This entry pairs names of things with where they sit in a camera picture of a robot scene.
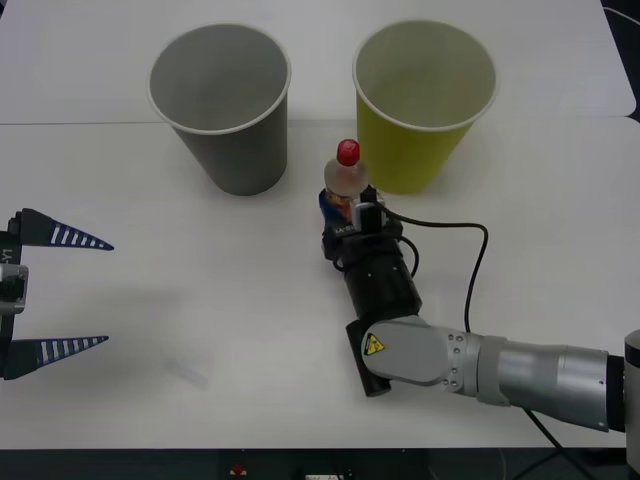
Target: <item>yellow paper cup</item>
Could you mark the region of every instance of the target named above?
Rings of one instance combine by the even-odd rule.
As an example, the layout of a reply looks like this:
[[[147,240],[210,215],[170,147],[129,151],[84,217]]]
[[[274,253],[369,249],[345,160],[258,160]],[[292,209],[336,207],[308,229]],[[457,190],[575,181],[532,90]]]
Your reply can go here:
[[[362,160],[371,183],[391,193],[424,188],[497,93],[486,48],[430,20],[374,33],[356,52],[353,81]]]

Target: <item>paper cup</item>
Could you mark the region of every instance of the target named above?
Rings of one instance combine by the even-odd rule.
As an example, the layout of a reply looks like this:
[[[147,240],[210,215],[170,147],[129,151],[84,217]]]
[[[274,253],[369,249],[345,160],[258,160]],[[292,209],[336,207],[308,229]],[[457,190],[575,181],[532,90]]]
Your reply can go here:
[[[358,140],[371,183],[392,193],[424,188],[497,93],[482,44],[446,23],[396,23],[353,60]]]
[[[213,181],[234,195],[255,195],[287,166],[290,81],[289,58],[276,40],[219,24],[170,42],[147,86],[153,108]]]

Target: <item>cup rim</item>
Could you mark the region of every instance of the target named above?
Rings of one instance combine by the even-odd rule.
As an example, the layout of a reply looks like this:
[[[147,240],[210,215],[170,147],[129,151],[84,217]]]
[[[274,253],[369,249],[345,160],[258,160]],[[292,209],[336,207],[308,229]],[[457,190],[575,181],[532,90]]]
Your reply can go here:
[[[187,127],[186,125],[182,125],[174,120],[171,120],[169,117],[167,117],[156,105],[155,100],[153,99],[153,95],[151,94],[151,74],[153,73],[153,69],[156,66],[156,63],[158,63],[158,60],[160,59],[160,56],[162,56],[162,54],[165,52],[165,50],[167,50],[167,48],[169,48],[169,46],[171,46],[174,42],[178,41],[179,39],[181,39],[182,37],[184,37],[185,35],[188,35],[192,32],[195,32],[197,30],[202,30],[205,28],[210,28],[210,27],[222,27],[222,26],[232,26],[232,27],[243,27],[249,30],[253,30],[254,32],[258,32],[262,35],[264,35],[265,37],[267,37],[269,40],[271,40],[282,52],[282,56],[284,57],[285,63],[287,65],[287,77],[285,79],[284,82],[284,87],[282,89],[282,92],[280,92],[280,95],[278,96],[278,98],[273,102],[273,104],[267,109],[265,110],[263,113],[261,113],[259,116],[257,116],[256,118],[243,123],[241,125],[237,125],[235,127],[230,127],[230,128],[224,128],[221,130],[200,130],[198,128],[192,128],[192,127]],[[284,45],[282,45],[282,43],[280,43],[278,40],[276,40],[271,34],[267,33],[266,31],[254,27],[253,25],[247,25],[246,23],[240,23],[240,22],[224,22],[224,23],[205,23],[203,25],[199,25],[197,27],[191,28],[189,30],[186,30],[182,33],[179,33],[178,35],[174,36],[171,40],[169,40],[160,50],[160,52],[158,53],[158,55],[155,57],[155,60],[153,61],[151,68],[149,69],[149,73],[147,75],[147,98],[149,99],[149,102],[151,103],[151,106],[153,108],[153,110],[158,114],[158,116],[160,116],[160,118],[162,118],[165,122],[167,122],[169,125],[171,125],[174,128],[177,128],[180,131],[186,132],[186,133],[194,133],[196,135],[227,135],[229,133],[235,133],[235,132],[239,132],[241,130],[246,130],[247,128],[261,122],[262,120],[264,120],[265,118],[267,118],[269,115],[271,115],[271,113],[273,113],[273,111],[278,108],[280,106],[280,104],[282,103],[282,101],[284,100],[284,98],[287,95],[287,92],[289,90],[289,85],[291,84],[291,61],[289,60],[289,55],[287,54],[286,49],[284,48]]]
[[[356,64],[358,62],[358,58],[360,57],[360,52],[365,47],[365,45],[367,45],[367,43],[369,43],[369,41],[373,37],[375,37],[378,33],[382,32],[383,30],[386,30],[387,28],[391,28],[391,27],[395,27],[395,26],[402,25],[402,24],[407,24],[407,23],[425,23],[425,24],[427,24],[427,23],[437,23],[437,24],[440,24],[440,25],[444,25],[444,26],[450,27],[450,28],[452,28],[454,30],[459,30],[460,32],[462,32],[462,33],[468,35],[469,37],[471,37],[471,39],[474,42],[476,42],[478,45],[480,45],[480,47],[487,54],[487,57],[489,58],[489,61],[491,62],[491,66],[493,67],[493,71],[495,73],[495,82],[494,82],[494,86],[493,86],[493,92],[491,92],[491,97],[487,101],[486,105],[482,108],[482,110],[480,110],[478,113],[476,113],[472,117],[467,118],[466,120],[463,120],[462,122],[455,123],[453,125],[445,125],[443,127],[422,127],[420,125],[413,125],[413,124],[406,123],[406,122],[403,122],[401,120],[398,120],[396,118],[393,118],[392,116],[384,113],[382,110],[380,110],[378,107],[376,107],[371,102],[371,100],[369,100],[369,98],[362,91],[362,87],[360,86],[360,82],[358,81],[358,74],[356,72]],[[463,28],[460,28],[460,27],[452,24],[451,22],[443,22],[443,21],[439,21],[439,20],[431,20],[431,19],[428,19],[428,18],[400,20],[398,22],[394,22],[394,23],[390,23],[388,25],[385,25],[384,27],[379,28],[378,30],[376,30],[375,32],[373,32],[372,34],[367,36],[360,43],[360,45],[358,46],[358,49],[356,50],[356,53],[353,56],[351,72],[352,72],[351,74],[352,74],[352,77],[353,77],[353,84],[356,87],[356,92],[358,94],[358,97],[360,97],[360,99],[371,110],[373,110],[373,112],[376,115],[384,118],[385,120],[387,120],[388,122],[393,123],[394,125],[397,125],[399,127],[407,129],[407,130],[414,130],[414,131],[417,131],[417,132],[449,132],[449,131],[452,131],[452,130],[457,130],[457,129],[462,128],[462,127],[466,127],[467,125],[471,125],[478,118],[482,117],[487,112],[487,110],[489,110],[491,105],[493,105],[493,102],[495,101],[496,97],[498,96],[498,83],[499,83],[498,67],[497,67],[496,62],[495,62],[495,60],[493,58],[493,55],[491,55],[491,52],[484,45],[484,43],[482,43],[475,35],[469,33],[467,30],[465,30]]]

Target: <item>black cable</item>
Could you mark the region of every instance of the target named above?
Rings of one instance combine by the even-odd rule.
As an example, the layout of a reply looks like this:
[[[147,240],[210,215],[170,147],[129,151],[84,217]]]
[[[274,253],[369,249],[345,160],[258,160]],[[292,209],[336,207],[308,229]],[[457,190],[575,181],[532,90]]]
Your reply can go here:
[[[404,242],[409,246],[409,248],[411,248],[411,251],[413,252],[413,268],[411,269],[411,277],[415,277],[416,272],[418,271],[418,266],[420,265],[420,252],[418,252],[418,247],[416,247],[415,243],[413,243],[404,235],[394,235],[392,233],[389,233],[389,234],[381,233],[379,234],[379,236],[390,237],[399,242]],[[340,260],[340,255],[336,255],[336,257],[333,259],[333,268],[335,268],[339,272],[344,272],[344,268],[338,265],[339,260]]]
[[[396,220],[400,220],[401,222],[410,223],[412,225],[418,225],[419,227],[428,227],[428,228],[476,228],[482,231],[482,246],[480,247],[480,253],[478,253],[478,259],[476,260],[476,264],[473,267],[473,272],[471,273],[471,279],[469,280],[469,288],[467,289],[467,298],[464,302],[464,329],[467,332],[471,332],[471,326],[469,323],[469,311],[471,310],[471,297],[473,295],[473,288],[476,284],[476,278],[478,277],[478,270],[480,270],[480,264],[482,263],[482,259],[484,258],[484,254],[487,251],[487,245],[489,244],[489,230],[487,227],[480,223],[470,223],[470,222],[459,222],[459,223],[443,223],[443,222],[425,222],[422,220],[415,220],[413,218],[405,217],[404,215],[399,215],[395,212],[392,212],[387,207],[382,205],[379,202],[374,202],[374,205],[387,214],[388,217],[395,218]]]
[[[487,227],[480,223],[472,223],[472,222],[427,222],[423,220],[415,220],[410,217],[405,217],[404,215],[400,215],[398,213],[392,212],[387,207],[382,205],[379,202],[374,202],[374,205],[382,210],[388,217],[395,218],[396,220],[400,220],[401,222],[410,223],[412,225],[418,225],[419,227],[428,227],[428,228],[476,228],[482,231],[482,246],[480,247],[480,252],[478,253],[478,259],[476,260],[476,264],[473,267],[473,272],[471,273],[471,278],[469,280],[469,287],[467,289],[467,298],[465,300],[464,305],[464,329],[467,333],[471,333],[471,323],[469,319],[469,311],[471,310],[471,297],[473,295],[473,287],[476,284],[476,278],[478,276],[478,271],[480,270],[480,265],[482,264],[482,259],[484,258],[484,254],[487,251],[487,245],[489,244],[489,230]],[[531,421],[538,427],[538,430],[549,440],[554,447],[560,449],[559,454],[567,459],[569,463],[571,463],[576,469],[580,471],[586,478],[590,480],[595,480],[593,475],[591,475],[582,465],[576,462],[573,458],[571,458],[564,450],[562,450],[562,445],[558,442],[555,437],[547,430],[547,428],[542,424],[542,422],[535,416],[535,414],[531,410],[527,410],[523,408],[524,413],[531,419]]]
[[[551,435],[551,432],[549,430],[547,430],[547,427],[545,427],[542,424],[540,419],[538,417],[536,417],[531,410],[527,410],[526,408],[523,408],[522,410],[524,410],[524,413],[527,414],[527,417],[529,417],[531,419],[531,421],[533,423],[535,423],[536,427],[538,427],[538,430],[540,430],[542,432],[542,434],[545,437],[547,437],[547,440],[549,440],[553,444],[554,447],[562,448],[562,445],[560,445],[560,442],[558,442],[556,440],[556,438],[553,435]]]
[[[411,251],[413,252],[413,268],[411,269],[411,278],[416,276],[418,272],[418,267],[420,266],[420,253],[418,252],[418,247],[416,247],[415,243],[409,240],[404,235],[389,235],[392,238],[395,238],[399,242],[406,243]]]

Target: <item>cable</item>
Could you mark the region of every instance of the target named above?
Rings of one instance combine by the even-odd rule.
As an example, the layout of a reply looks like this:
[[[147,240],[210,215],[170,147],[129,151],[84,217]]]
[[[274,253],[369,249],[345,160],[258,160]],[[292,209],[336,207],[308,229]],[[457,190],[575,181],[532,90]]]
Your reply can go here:
[[[611,13],[615,13],[616,15],[621,16],[622,18],[626,18],[627,20],[629,20],[630,22],[635,23],[636,25],[640,25],[640,21],[636,20],[635,18],[630,17],[629,15],[625,15],[622,12],[619,12],[618,10],[614,10],[613,8],[609,8],[609,7],[602,7],[603,10],[609,10]]]
[[[374,205],[387,214],[388,217],[395,218],[396,220],[400,220],[401,222],[410,223],[412,225],[418,225],[419,227],[428,227],[428,228],[476,228],[482,231],[482,246],[480,247],[480,253],[478,253],[478,259],[476,260],[476,264],[473,267],[473,272],[471,273],[471,279],[469,280],[469,288],[467,289],[467,298],[464,304],[464,329],[467,332],[471,332],[471,326],[469,323],[469,311],[471,310],[471,296],[473,295],[473,287],[476,284],[476,278],[478,277],[478,270],[480,270],[480,265],[482,264],[482,259],[484,258],[484,253],[487,251],[487,245],[489,244],[489,230],[487,227],[480,223],[470,223],[470,222],[460,222],[460,223],[444,223],[444,222],[424,222],[422,220],[415,220],[413,218],[405,217],[404,215],[399,215],[395,212],[392,212],[387,207],[382,205],[379,202],[374,202]]]
[[[400,220],[401,222],[410,223],[412,225],[418,225],[419,227],[428,227],[428,228],[476,228],[482,231],[482,246],[480,247],[480,252],[478,253],[478,259],[476,260],[476,264],[473,267],[473,272],[471,273],[471,278],[469,280],[469,287],[467,289],[467,298],[465,300],[464,306],[464,329],[467,333],[471,333],[471,323],[469,319],[469,311],[471,310],[471,297],[473,295],[473,287],[476,283],[476,278],[478,276],[478,270],[480,270],[480,265],[482,264],[482,259],[484,258],[484,254],[487,251],[487,245],[489,244],[489,230],[487,227],[480,223],[471,223],[471,222],[458,222],[458,223],[443,223],[443,222],[426,222],[422,220],[415,220],[410,217],[405,217],[404,215],[400,215],[398,213],[392,212],[387,207],[382,205],[379,202],[373,202],[374,205],[382,210],[388,217],[395,218],[396,220]],[[542,424],[542,422],[535,416],[535,414],[531,410],[524,409],[524,413],[531,419],[531,421],[538,427],[538,430],[549,440],[555,448],[561,449],[560,454],[567,459],[569,463],[571,463],[576,469],[580,471],[586,478],[590,480],[595,480],[593,475],[591,475],[582,465],[576,462],[573,458],[571,458],[565,451],[562,450],[562,445],[558,442],[555,437],[547,430],[547,428]]]
[[[420,253],[418,252],[418,247],[416,247],[415,243],[409,240],[404,235],[389,235],[391,238],[395,238],[399,242],[406,243],[411,251],[413,252],[413,268],[411,269],[411,278],[416,276],[418,272],[418,266],[420,265]]]
[[[412,278],[415,277],[416,272],[418,271],[418,267],[420,266],[420,252],[418,252],[418,247],[416,247],[415,243],[413,243],[404,235],[394,235],[392,233],[381,233],[378,236],[393,238],[399,242],[406,243],[409,246],[409,248],[411,248],[411,251],[413,252],[413,268],[411,269],[411,277]],[[336,255],[336,257],[333,259],[333,268],[335,268],[339,272],[344,272],[344,268],[338,264],[339,260],[340,260],[340,255]]]
[[[513,477],[511,480],[520,480],[522,477],[526,476],[528,473],[534,471],[536,468],[538,468],[540,465],[547,463],[549,460],[551,460],[552,458],[557,457],[558,455],[560,455],[560,450],[554,450],[552,453],[545,455],[544,457],[542,457],[540,460],[538,460],[535,463],[532,463],[531,465],[529,465],[527,468],[525,468],[524,470],[522,470],[520,473],[518,473],[515,477]]]
[[[531,419],[531,421],[536,424],[536,427],[538,427],[538,430],[540,430],[542,432],[542,434],[545,437],[547,437],[547,440],[549,440],[553,444],[554,447],[562,448],[562,445],[560,445],[560,442],[558,442],[555,439],[555,437],[553,435],[551,435],[551,432],[549,430],[547,430],[547,427],[545,427],[542,424],[540,419],[538,417],[536,417],[531,410],[527,410],[526,408],[523,408],[522,410],[524,410],[524,413],[527,414],[527,417],[529,417]]]

